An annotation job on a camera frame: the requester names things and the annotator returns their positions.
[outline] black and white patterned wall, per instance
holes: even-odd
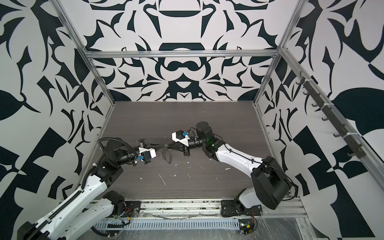
[[[110,103],[48,1],[0,10],[0,235],[15,239],[71,193]]]
[[[253,100],[272,57],[94,60],[116,101]]]
[[[276,49],[297,0],[61,2],[88,50],[137,51]]]
[[[383,157],[382,1],[310,0],[288,50]],[[384,238],[384,193],[282,59],[259,106],[284,171],[326,239]]]

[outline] table surface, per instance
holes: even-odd
[[[131,146],[138,139],[147,143],[171,143],[172,132],[187,131],[206,121],[214,133],[235,149],[256,157],[270,152],[255,109],[250,101],[239,102],[117,102],[103,137],[120,137]],[[123,165],[124,172],[108,188],[126,198],[214,198],[235,197],[253,187],[251,179],[234,167],[210,160],[201,149],[190,157],[163,151],[149,164]],[[97,162],[97,150],[92,162]]]

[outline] robotic arm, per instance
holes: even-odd
[[[236,198],[237,209],[245,212],[263,203],[270,209],[276,209],[283,197],[292,187],[292,181],[284,174],[277,161],[272,157],[262,159],[232,148],[218,139],[207,122],[196,124],[196,134],[179,130],[172,133],[171,144],[146,144],[139,140],[139,146],[131,147],[119,138],[104,137],[98,143],[103,150],[99,161],[85,174],[82,185],[78,187],[64,202],[34,224],[26,222],[17,231],[18,240],[75,240],[101,219],[122,215],[124,197],[115,191],[106,193],[92,208],[82,212],[99,194],[104,192],[121,175],[121,165],[136,166],[139,160],[145,164],[156,157],[156,151],[162,147],[190,155],[190,149],[202,148],[209,158],[225,162],[245,173],[252,179],[254,188],[242,191]]]

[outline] white debris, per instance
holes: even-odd
[[[160,176],[160,174],[158,174]],[[160,176],[161,177],[161,176]],[[161,177],[161,180],[163,180],[164,186],[166,185],[164,179]]]

